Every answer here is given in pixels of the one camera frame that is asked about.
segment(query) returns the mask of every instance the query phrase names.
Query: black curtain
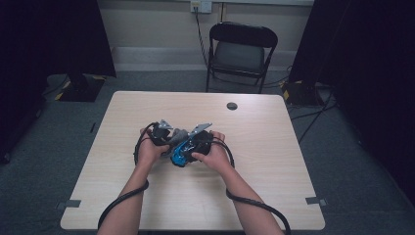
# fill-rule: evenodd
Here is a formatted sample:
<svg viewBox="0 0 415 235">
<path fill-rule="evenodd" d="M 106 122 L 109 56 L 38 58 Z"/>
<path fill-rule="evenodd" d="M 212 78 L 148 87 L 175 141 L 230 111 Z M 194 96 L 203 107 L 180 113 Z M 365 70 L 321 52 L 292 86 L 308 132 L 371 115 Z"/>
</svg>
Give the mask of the black curtain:
<svg viewBox="0 0 415 235">
<path fill-rule="evenodd" d="M 290 82 L 335 87 L 363 146 L 415 204 L 414 1 L 316 0 Z"/>
<path fill-rule="evenodd" d="M 96 0 L 0 0 L 0 45 L 1 155 L 50 74 L 115 76 Z"/>
</svg>

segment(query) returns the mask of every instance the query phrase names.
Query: wire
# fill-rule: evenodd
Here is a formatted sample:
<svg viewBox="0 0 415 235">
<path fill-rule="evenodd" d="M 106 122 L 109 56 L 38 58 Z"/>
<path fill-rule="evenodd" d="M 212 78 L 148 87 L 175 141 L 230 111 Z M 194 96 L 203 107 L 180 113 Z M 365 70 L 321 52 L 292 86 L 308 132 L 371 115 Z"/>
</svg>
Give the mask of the wire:
<svg viewBox="0 0 415 235">
<path fill-rule="evenodd" d="M 223 8 L 225 6 L 225 3 L 222 2 L 222 8 L 221 8 L 221 12 L 220 12 L 220 21 L 223 22 Z"/>
<path fill-rule="evenodd" d="M 324 111 L 329 111 L 329 110 L 331 110 L 331 109 L 333 109 L 333 108 L 335 108 L 335 107 L 337 107 L 338 106 L 338 104 L 337 103 L 335 103 L 334 105 L 332 105 L 331 107 L 329 107 L 329 108 L 326 108 L 326 109 L 324 109 L 324 110 L 320 110 L 320 111 L 317 111 L 317 112 L 314 112 L 314 113 L 310 113 L 310 114 L 306 114 L 306 115 L 301 115 L 301 116 L 298 116 L 298 117 L 293 117 L 293 118 L 291 118 L 291 120 L 295 120 L 295 119 L 298 119 L 298 118 L 305 118 L 305 117 L 308 117 L 308 116 L 313 116 L 313 115 L 318 115 L 318 113 L 321 113 L 321 112 L 324 112 Z"/>
<path fill-rule="evenodd" d="M 228 154 L 230 164 L 232 165 L 232 167 L 234 167 L 234 168 L 235 168 L 235 162 L 234 162 L 234 159 L 233 159 L 233 156 L 232 156 L 231 150 L 230 150 L 230 149 L 229 149 L 229 147 L 225 144 L 225 142 L 223 142 L 223 141 L 222 141 L 222 140 L 220 140 L 220 139 L 218 139 L 218 140 L 219 140 L 219 141 L 207 141 L 207 143 L 215 143 L 215 144 L 218 144 L 218 145 L 222 146 L 222 147 L 226 150 L 226 152 L 227 152 L 227 154 Z M 286 234 L 287 234 L 287 235 L 290 235 L 290 234 L 291 234 L 291 227 L 290 227 L 290 224 L 289 224 L 289 222 L 288 222 L 287 218 L 286 218 L 286 217 L 284 217 L 284 215 L 283 215 L 282 213 L 280 213 L 279 211 L 277 211 L 276 209 L 274 209 L 274 208 L 272 208 L 272 207 L 268 206 L 268 205 L 267 205 L 267 204 L 265 204 L 265 203 L 262 203 L 262 202 L 259 202 L 259 201 L 256 201 L 256 200 L 252 200 L 252 199 L 248 199 L 248 198 L 242 198 L 242 197 L 235 196 L 235 195 L 233 195 L 231 192 L 229 192 L 229 190 L 228 190 L 228 189 L 226 189 L 226 196 L 227 196 L 230 200 L 233 200 L 233 201 L 236 201 L 236 202 L 239 202 L 239 203 L 248 204 L 248 205 L 255 206 L 255 207 L 259 207 L 259 208 L 265 209 L 265 210 L 267 210 L 267 211 L 269 211 L 269 212 L 271 212 L 271 213 L 274 213 L 274 214 L 275 214 L 275 215 L 277 215 L 277 216 L 281 219 L 281 221 L 283 222 L 284 227 L 285 227 L 285 230 L 286 230 Z"/>
<path fill-rule="evenodd" d="M 135 189 L 135 190 L 132 190 L 132 191 L 130 191 L 130 192 L 128 192 L 128 193 L 126 193 L 126 194 L 124 194 L 124 195 L 122 195 L 122 196 L 120 196 L 120 197 L 118 197 L 117 199 L 115 199 L 112 203 L 110 203 L 108 206 L 107 206 L 107 208 L 104 210 L 104 212 L 101 214 L 101 216 L 100 216 L 100 219 L 98 220 L 98 229 L 101 227 L 101 225 L 102 225 L 102 223 L 104 222 L 104 219 L 107 217 L 107 215 L 108 215 L 108 213 L 116 206 L 116 205 L 118 205 L 118 204 L 120 204 L 121 202 L 123 202 L 123 201 L 125 201 L 125 200 L 127 200 L 127 199 L 129 199 L 129 198 L 131 198 L 131 197 L 133 197 L 133 196 L 135 196 L 135 195 L 137 195 L 137 194 L 140 194 L 140 193 L 142 193 L 142 192 L 144 192 L 144 190 L 146 190 L 146 189 L 148 189 L 149 188 L 149 185 L 150 185 L 150 183 L 149 183 L 149 181 L 146 179 L 146 183 L 142 186 L 142 187 L 140 187 L 140 188 L 138 188 L 138 189 Z"/>
<path fill-rule="evenodd" d="M 269 83 L 265 83 L 263 84 L 263 88 L 273 88 L 273 87 L 281 87 L 281 81 L 287 79 L 288 76 L 284 76 L 283 78 L 277 80 L 277 81 L 273 81 L 273 82 L 269 82 Z"/>
<path fill-rule="evenodd" d="M 208 68 L 208 61 L 207 61 L 207 55 L 205 52 L 204 40 L 202 38 L 201 26 L 199 24 L 199 8 L 194 7 L 193 9 L 195 10 L 195 13 L 196 13 L 196 23 L 198 24 L 199 42 L 201 43 L 202 55 L 204 57 L 205 66 Z"/>
<path fill-rule="evenodd" d="M 320 117 L 320 115 L 323 114 L 324 111 L 326 111 L 326 108 L 329 105 L 330 99 L 332 98 L 333 92 L 334 92 L 334 89 L 330 92 L 329 98 L 327 98 L 327 101 L 326 101 L 326 104 L 324 105 L 324 107 L 321 109 L 321 111 L 319 111 L 317 113 L 317 116 L 314 117 L 311 124 L 307 127 L 305 132 L 302 134 L 301 138 L 299 139 L 299 143 L 301 143 L 301 141 L 304 138 L 305 134 L 308 132 L 308 130 L 311 128 L 311 126 L 317 121 L 318 117 Z"/>
<path fill-rule="evenodd" d="M 146 128 L 144 128 L 144 130 L 142 131 L 142 133 L 141 133 L 141 135 L 140 135 L 140 137 L 139 137 L 139 139 L 137 141 L 137 145 L 135 146 L 135 149 L 134 149 L 135 150 L 134 151 L 134 161 L 135 161 L 136 164 L 137 164 L 138 150 L 140 148 L 140 145 L 141 145 L 141 143 L 144 140 L 148 139 L 148 138 L 143 139 L 143 136 L 144 136 L 145 133 L 147 133 L 147 129 L 150 128 L 150 126 L 155 126 L 156 124 L 157 124 L 156 122 L 152 122 L 149 125 L 147 125 Z M 213 144 L 218 144 L 218 145 L 222 146 L 226 150 L 226 152 L 228 154 L 229 163 L 232 165 L 232 167 L 235 168 L 235 161 L 234 161 L 234 158 L 232 156 L 232 153 L 231 153 L 231 150 L 229 149 L 229 147 L 225 144 L 224 141 L 222 141 L 222 140 L 220 140 L 218 138 L 214 138 L 214 139 L 216 139 L 216 140 L 205 141 L 205 143 L 210 143 L 210 144 L 213 143 Z M 146 180 L 146 183 L 142 187 L 140 187 L 138 189 L 135 189 L 133 191 L 130 191 L 130 192 L 128 192 L 128 193 L 126 193 L 126 194 L 118 197 L 112 203 L 110 203 L 107 206 L 107 208 L 103 211 L 103 213 L 101 214 L 101 216 L 100 216 L 100 219 L 98 221 L 98 229 L 101 227 L 101 225 L 102 225 L 104 219 L 106 218 L 106 216 L 108 215 L 108 213 L 116 205 L 120 204 L 121 202 L 125 201 L 126 199 L 129 199 L 129 198 L 131 198 L 131 197 L 133 197 L 133 196 L 135 196 L 137 194 L 140 194 L 140 193 L 144 192 L 144 190 L 146 190 L 148 187 L 149 187 L 149 181 Z M 284 215 L 281 214 L 276 209 L 268 206 L 267 204 L 264 204 L 262 202 L 256 201 L 256 200 L 252 200 L 252 199 L 247 199 L 247 198 L 242 198 L 242 197 L 235 196 L 232 193 L 230 193 L 228 189 L 226 189 L 226 196 L 229 199 L 233 200 L 233 201 L 240 202 L 240 203 L 244 203 L 244 204 L 249 204 L 249 205 L 252 205 L 252 206 L 255 206 L 255 207 L 259 207 L 259 208 L 265 209 L 265 210 L 267 210 L 267 211 L 269 211 L 271 213 L 274 213 L 284 223 L 285 230 L 286 230 L 286 234 L 287 235 L 290 235 L 291 234 L 291 228 L 290 228 L 290 224 L 289 224 L 287 218 L 284 217 Z"/>
</svg>

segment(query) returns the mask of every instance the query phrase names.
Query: finger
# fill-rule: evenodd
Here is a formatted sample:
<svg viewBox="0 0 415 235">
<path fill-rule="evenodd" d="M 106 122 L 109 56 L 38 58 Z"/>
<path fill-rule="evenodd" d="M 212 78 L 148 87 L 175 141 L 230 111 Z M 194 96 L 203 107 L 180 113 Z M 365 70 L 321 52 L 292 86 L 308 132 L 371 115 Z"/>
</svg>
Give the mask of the finger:
<svg viewBox="0 0 415 235">
<path fill-rule="evenodd" d="M 213 138 L 217 138 L 221 141 L 225 141 L 225 135 L 224 134 L 222 134 L 220 132 L 217 132 L 217 131 L 212 131 L 211 133 L 213 134 Z"/>
<path fill-rule="evenodd" d="M 201 153 L 193 152 L 192 153 L 192 157 L 195 158 L 195 159 L 197 159 L 197 160 L 199 160 L 199 161 L 201 161 L 201 162 L 203 162 L 204 161 L 204 158 L 205 158 L 205 155 L 203 155 Z"/>
<path fill-rule="evenodd" d="M 161 152 L 162 153 L 165 153 L 165 152 L 168 151 L 168 149 L 170 148 L 170 146 L 169 145 L 163 145 L 163 146 L 160 146 L 160 148 L 161 148 Z"/>
<path fill-rule="evenodd" d="M 140 129 L 140 134 L 143 134 L 144 130 L 145 130 L 144 128 Z M 147 137 L 147 138 L 150 137 L 150 135 L 149 135 L 150 133 L 152 133 L 152 130 L 147 129 L 146 133 L 144 133 L 143 137 Z"/>
</svg>

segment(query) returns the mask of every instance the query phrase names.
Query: table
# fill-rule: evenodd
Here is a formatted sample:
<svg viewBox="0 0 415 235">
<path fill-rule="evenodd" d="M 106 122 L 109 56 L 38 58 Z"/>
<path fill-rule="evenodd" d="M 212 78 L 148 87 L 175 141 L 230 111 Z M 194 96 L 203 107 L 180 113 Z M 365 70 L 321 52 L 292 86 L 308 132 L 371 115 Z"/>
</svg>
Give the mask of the table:
<svg viewBox="0 0 415 235">
<path fill-rule="evenodd" d="M 233 102 L 238 108 L 227 109 Z M 257 94 L 118 91 L 114 94 L 66 208 L 64 229 L 97 229 L 98 219 L 133 168 L 139 130 L 165 119 L 176 128 L 226 135 L 235 167 L 264 202 L 280 211 L 293 230 L 319 230 L 325 222 L 282 97 Z M 221 178 L 203 163 L 174 166 L 161 159 L 148 178 L 142 230 L 242 230 Z"/>
</svg>

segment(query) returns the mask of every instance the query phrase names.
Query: person's left hand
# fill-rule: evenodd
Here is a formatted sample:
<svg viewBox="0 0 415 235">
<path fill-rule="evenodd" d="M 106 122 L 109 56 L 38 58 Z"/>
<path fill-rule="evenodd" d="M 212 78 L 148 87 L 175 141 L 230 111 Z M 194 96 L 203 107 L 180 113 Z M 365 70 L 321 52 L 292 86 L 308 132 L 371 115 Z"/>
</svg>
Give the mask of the person's left hand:
<svg viewBox="0 0 415 235">
<path fill-rule="evenodd" d="M 169 146 L 156 146 L 153 141 L 150 139 L 148 133 L 151 133 L 152 130 L 147 129 L 147 132 L 143 136 L 143 141 L 140 144 L 140 149 L 138 150 L 138 162 L 137 165 L 150 164 L 153 165 L 161 156 L 162 153 L 167 152 Z"/>
</svg>

